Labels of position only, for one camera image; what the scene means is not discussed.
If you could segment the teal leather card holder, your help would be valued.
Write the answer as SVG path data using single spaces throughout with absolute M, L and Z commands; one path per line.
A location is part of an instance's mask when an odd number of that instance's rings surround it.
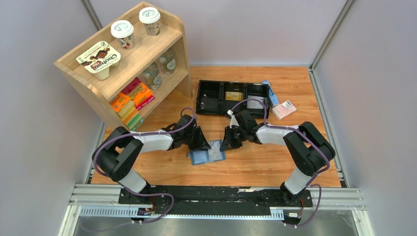
M 190 151 L 187 154 L 187 158 L 191 160 L 192 165 L 212 163 L 208 161 L 208 158 L 209 158 L 208 150 Z

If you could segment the dark credit card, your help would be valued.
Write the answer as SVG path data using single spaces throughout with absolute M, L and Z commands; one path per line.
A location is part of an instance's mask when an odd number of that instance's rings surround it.
M 218 110 L 218 99 L 203 97 L 200 102 L 200 108 L 203 110 L 217 111 Z

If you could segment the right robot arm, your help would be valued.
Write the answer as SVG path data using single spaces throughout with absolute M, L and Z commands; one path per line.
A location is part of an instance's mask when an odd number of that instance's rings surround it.
M 245 141 L 288 149 L 296 167 L 280 186 L 281 201 L 287 206 L 300 200 L 302 191 L 335 157 L 334 148 L 309 121 L 296 126 L 258 124 L 248 110 L 236 114 L 228 110 L 226 116 L 230 124 L 225 127 L 221 151 L 240 148 Z

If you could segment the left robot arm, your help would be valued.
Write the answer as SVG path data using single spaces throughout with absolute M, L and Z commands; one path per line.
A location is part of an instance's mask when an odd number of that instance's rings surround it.
M 139 204 L 150 198 L 148 182 L 133 169 L 140 154 L 151 151 L 168 151 L 187 145 L 190 151 L 209 150 L 210 144 L 196 118 L 182 115 L 178 122 L 152 132 L 134 132 L 120 126 L 96 149 L 93 166 L 131 192 Z

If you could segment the silver VIP card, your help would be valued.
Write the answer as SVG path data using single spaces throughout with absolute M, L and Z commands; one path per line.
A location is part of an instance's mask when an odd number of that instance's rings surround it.
M 248 109 L 263 109 L 263 106 L 268 106 L 268 100 L 262 96 L 248 96 L 247 108 Z

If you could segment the gold card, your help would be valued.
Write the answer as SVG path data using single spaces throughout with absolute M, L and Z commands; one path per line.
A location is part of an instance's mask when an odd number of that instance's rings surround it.
M 242 101 L 243 100 L 243 93 L 242 92 L 234 92 L 234 91 L 226 91 L 225 92 L 225 100 Z

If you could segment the pink card box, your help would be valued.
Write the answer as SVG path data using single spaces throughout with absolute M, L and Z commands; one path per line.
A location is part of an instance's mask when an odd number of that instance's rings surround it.
M 294 113 L 297 110 L 295 105 L 287 100 L 283 103 L 280 103 L 272 108 L 272 114 L 278 119 L 282 120 L 290 114 Z

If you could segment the black bin left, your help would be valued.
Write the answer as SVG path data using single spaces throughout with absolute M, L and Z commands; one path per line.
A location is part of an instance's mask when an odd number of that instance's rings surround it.
M 196 113 L 206 114 L 206 115 L 220 115 L 221 92 L 222 92 L 221 81 L 200 80 L 198 84 L 198 92 L 197 92 L 197 97 L 196 97 Z M 203 97 L 218 99 L 218 110 L 214 112 L 210 110 L 205 111 L 201 109 L 200 102 Z

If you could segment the black bin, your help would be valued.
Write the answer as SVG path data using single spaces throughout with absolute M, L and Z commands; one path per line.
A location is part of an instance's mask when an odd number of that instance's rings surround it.
M 206 114 L 206 115 L 220 115 L 221 92 L 222 92 L 221 81 L 200 80 L 198 84 L 198 92 L 197 92 L 197 97 L 196 97 L 196 113 Z M 205 111 L 201 109 L 200 102 L 203 97 L 218 99 L 218 110 L 214 112 L 210 110 Z
M 239 101 L 229 101 L 225 100 L 226 91 L 242 92 L 243 99 L 245 98 L 245 84 L 237 82 L 223 82 L 223 88 L 221 92 L 221 106 L 220 106 L 220 115 L 226 115 L 228 110 L 231 110 Z
M 264 115 L 266 114 L 266 118 L 268 118 L 269 112 L 270 112 L 270 103 L 268 99 L 268 85 L 254 84 L 254 83 L 246 83 L 245 85 L 246 85 L 246 96 L 245 96 L 246 99 L 248 99 L 249 95 L 253 95 L 253 96 L 262 96 L 268 100 L 268 106 L 266 107 L 267 109 L 266 112 L 264 111 L 264 108 L 263 109 L 248 109 L 247 102 L 246 102 L 247 110 L 250 112 L 250 114 L 253 117 L 263 118 Z

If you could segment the black bin middle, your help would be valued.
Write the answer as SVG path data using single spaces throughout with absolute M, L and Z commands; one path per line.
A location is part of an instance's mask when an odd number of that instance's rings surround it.
M 223 82 L 223 88 L 221 92 L 221 106 L 220 106 L 220 115 L 226 115 L 228 110 L 231 110 L 239 101 L 229 101 L 225 100 L 226 91 L 242 92 L 243 99 L 245 98 L 245 84 L 237 82 Z

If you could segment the black bin right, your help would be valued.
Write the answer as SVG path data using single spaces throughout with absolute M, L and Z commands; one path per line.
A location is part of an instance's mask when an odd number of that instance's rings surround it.
M 270 103 L 268 99 L 268 85 L 254 84 L 254 83 L 246 83 L 245 85 L 246 85 L 246 96 L 245 96 L 246 99 L 248 99 L 249 95 L 253 95 L 253 96 L 262 96 L 268 100 L 268 106 L 266 107 L 267 109 L 266 112 L 264 111 L 264 108 L 263 109 L 248 109 L 247 102 L 246 102 L 247 110 L 250 112 L 250 114 L 253 117 L 263 118 L 264 115 L 266 114 L 266 118 L 268 118 L 269 112 L 270 112 Z

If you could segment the light blue box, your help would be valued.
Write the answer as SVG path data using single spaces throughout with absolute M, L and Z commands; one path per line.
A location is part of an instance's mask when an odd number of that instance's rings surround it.
M 268 80 L 261 81 L 261 84 L 268 85 L 268 99 L 271 107 L 279 105 L 279 100 L 276 94 L 272 90 L 272 86 Z

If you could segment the red orange sponge pack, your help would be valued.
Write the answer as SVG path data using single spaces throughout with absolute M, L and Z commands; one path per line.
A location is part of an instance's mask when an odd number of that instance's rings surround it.
M 129 99 L 133 101 L 134 107 L 138 111 L 155 99 L 152 91 L 137 77 L 122 89 L 121 93 L 128 96 Z

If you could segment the glass bottle left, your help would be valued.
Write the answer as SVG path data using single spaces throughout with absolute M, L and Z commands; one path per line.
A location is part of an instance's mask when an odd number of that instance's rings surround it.
M 146 69 L 143 70 L 143 76 L 150 89 L 160 88 L 162 84 L 162 77 L 155 62 L 152 62 Z

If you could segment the glass bottle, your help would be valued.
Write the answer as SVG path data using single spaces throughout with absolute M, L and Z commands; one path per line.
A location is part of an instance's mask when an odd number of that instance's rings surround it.
M 160 88 L 162 84 L 162 77 L 155 62 L 152 62 L 146 69 L 143 70 L 143 76 L 150 89 Z
M 174 73 L 176 69 L 176 59 L 172 48 L 166 50 L 160 57 L 159 62 L 163 67 L 163 72 L 166 74 Z

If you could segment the colourful sponge stack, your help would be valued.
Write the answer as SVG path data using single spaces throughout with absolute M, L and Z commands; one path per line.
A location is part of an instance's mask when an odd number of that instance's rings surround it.
M 131 131 L 135 131 L 144 122 L 144 118 L 135 108 L 133 100 L 121 92 L 110 101 L 110 106 L 117 113 L 123 124 Z

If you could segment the glass bottle right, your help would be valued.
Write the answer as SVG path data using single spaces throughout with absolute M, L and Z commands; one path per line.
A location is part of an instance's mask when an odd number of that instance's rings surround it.
M 174 73 L 176 69 L 176 59 L 172 48 L 166 50 L 160 57 L 159 62 L 163 67 L 163 72 L 166 74 Z

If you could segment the wooden shelf unit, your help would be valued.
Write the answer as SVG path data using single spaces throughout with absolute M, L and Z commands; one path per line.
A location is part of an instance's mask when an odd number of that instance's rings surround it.
M 158 7 L 157 10 L 161 14 L 160 33 L 157 36 L 148 35 L 144 25 L 139 21 L 139 12 L 151 6 L 150 3 L 142 1 L 118 18 L 128 20 L 135 28 L 136 46 L 133 49 L 121 49 L 111 35 L 111 26 L 107 25 L 54 62 L 67 81 L 108 128 L 123 125 L 122 120 L 111 108 L 110 100 L 134 78 L 140 77 L 141 72 L 152 62 L 157 62 L 162 53 L 168 49 L 172 49 L 176 56 L 176 69 L 172 74 L 161 75 L 162 85 L 154 91 L 155 99 L 139 113 L 146 118 L 174 89 L 188 97 L 193 96 L 184 23 L 179 16 Z M 109 78 L 103 81 L 97 80 L 76 61 L 77 56 L 100 41 L 108 42 L 121 54 L 119 65 L 112 68 Z

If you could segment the Chobani yogurt pack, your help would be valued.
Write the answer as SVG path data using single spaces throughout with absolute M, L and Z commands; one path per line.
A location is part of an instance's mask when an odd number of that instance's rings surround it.
M 76 57 L 76 61 L 98 80 L 110 76 L 110 67 L 119 64 L 121 54 L 106 41 L 99 41 Z

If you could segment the white lidded cup right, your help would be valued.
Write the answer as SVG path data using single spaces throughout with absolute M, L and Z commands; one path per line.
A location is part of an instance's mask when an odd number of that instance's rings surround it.
M 148 35 L 156 36 L 160 33 L 160 12 L 155 7 L 145 7 L 139 12 L 139 20 L 144 24 Z

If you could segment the white lidded cup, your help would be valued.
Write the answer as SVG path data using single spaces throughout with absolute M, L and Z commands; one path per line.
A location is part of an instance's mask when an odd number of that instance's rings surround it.
M 118 20 L 111 25 L 111 35 L 124 49 L 135 47 L 134 26 L 127 20 Z
M 145 7 L 139 12 L 139 20 L 144 24 L 148 35 L 156 36 L 160 33 L 160 12 L 155 7 Z

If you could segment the white lidded cup left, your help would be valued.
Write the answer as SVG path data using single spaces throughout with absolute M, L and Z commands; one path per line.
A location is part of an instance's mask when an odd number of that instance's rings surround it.
M 127 20 L 118 20 L 111 25 L 111 35 L 124 49 L 135 47 L 134 26 Z

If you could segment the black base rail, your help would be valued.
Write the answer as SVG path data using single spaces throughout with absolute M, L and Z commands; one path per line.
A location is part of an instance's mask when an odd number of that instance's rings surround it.
M 122 189 L 120 204 L 151 205 L 157 214 L 266 216 L 271 207 L 312 207 L 309 190 L 290 198 L 280 189 L 226 186 L 146 186 L 143 196 Z

